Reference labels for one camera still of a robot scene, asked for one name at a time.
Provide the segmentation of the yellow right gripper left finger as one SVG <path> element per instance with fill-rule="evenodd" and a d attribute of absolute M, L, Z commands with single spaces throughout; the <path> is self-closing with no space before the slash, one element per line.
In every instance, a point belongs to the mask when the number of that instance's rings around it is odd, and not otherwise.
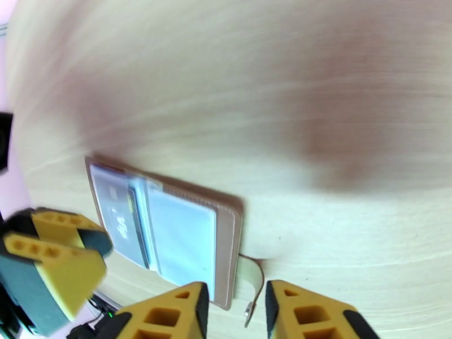
<path fill-rule="evenodd" d="M 123 307 L 114 320 L 126 320 L 112 339 L 207 339 L 210 298 L 205 282 Z"/>

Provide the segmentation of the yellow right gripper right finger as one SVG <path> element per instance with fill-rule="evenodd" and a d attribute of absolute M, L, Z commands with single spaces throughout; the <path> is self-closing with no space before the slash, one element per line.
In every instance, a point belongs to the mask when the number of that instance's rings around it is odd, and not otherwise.
<path fill-rule="evenodd" d="M 380 339 L 352 305 L 284 280 L 266 285 L 268 339 Z"/>

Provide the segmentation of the grey credit card white print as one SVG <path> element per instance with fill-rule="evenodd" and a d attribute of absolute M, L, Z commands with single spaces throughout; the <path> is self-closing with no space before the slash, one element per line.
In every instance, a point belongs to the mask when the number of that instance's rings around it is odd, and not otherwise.
<path fill-rule="evenodd" d="M 91 166 L 90 175 L 102 222 L 111 237 L 114 249 L 129 259 L 127 248 L 132 224 L 127 200 L 129 179 L 122 173 L 100 166 Z"/>

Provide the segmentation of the brown leather card holder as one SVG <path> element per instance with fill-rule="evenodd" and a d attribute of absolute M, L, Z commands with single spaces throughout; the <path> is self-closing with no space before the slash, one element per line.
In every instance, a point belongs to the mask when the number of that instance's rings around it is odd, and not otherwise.
<path fill-rule="evenodd" d="M 195 281 L 206 283 L 210 301 L 223 310 L 231 307 L 236 281 L 249 282 L 254 292 L 244 316 L 245 324 L 250 323 L 264 286 L 264 273 L 254 259 L 240 253 L 244 209 L 239 198 L 102 157 L 86 157 L 85 165 L 105 230 L 91 166 L 122 173 L 130 185 L 142 190 L 159 263 L 159 271 L 152 272 L 177 286 Z"/>

